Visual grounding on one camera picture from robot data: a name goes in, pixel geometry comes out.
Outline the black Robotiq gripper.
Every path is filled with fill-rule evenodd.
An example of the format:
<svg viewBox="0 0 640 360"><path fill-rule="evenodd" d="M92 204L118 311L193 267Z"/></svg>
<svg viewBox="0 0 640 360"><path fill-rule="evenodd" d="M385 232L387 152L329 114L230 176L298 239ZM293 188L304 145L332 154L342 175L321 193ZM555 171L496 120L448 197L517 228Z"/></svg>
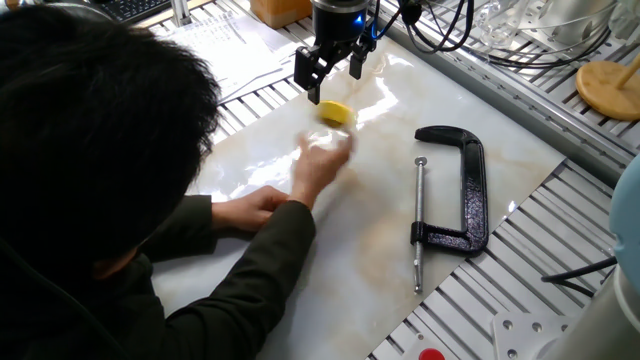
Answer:
<svg viewBox="0 0 640 360"><path fill-rule="evenodd" d="M356 40L365 29L368 0L312 0L315 42L299 47L295 53L294 82L307 92L314 105L320 102L320 87L340 55L335 43ZM356 80L368 55L376 49L376 40L363 34L351 45L349 74Z"/></svg>

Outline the person's left hand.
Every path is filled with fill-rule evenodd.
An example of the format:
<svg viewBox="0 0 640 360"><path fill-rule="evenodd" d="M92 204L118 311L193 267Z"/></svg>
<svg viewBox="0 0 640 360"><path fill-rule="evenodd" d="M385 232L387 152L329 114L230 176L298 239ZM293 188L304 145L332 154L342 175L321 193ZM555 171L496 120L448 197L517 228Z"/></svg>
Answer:
<svg viewBox="0 0 640 360"><path fill-rule="evenodd" d="M260 230L273 212L289 199L289 195L271 186L264 186L248 195L211 204L212 227L215 230Z"/></svg>

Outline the person's right hand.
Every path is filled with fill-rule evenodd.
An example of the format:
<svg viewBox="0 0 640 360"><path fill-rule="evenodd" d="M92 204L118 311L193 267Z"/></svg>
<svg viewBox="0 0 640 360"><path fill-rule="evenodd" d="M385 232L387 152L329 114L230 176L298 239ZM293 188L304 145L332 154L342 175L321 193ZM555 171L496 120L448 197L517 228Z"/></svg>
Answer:
<svg viewBox="0 0 640 360"><path fill-rule="evenodd" d="M354 139L349 134L338 142L336 148L327 150L311 146L308 139L300 135L298 146L300 155L294 166L288 200L299 202L311 210L319 194L336 179L338 172L349 161Z"/></svg>

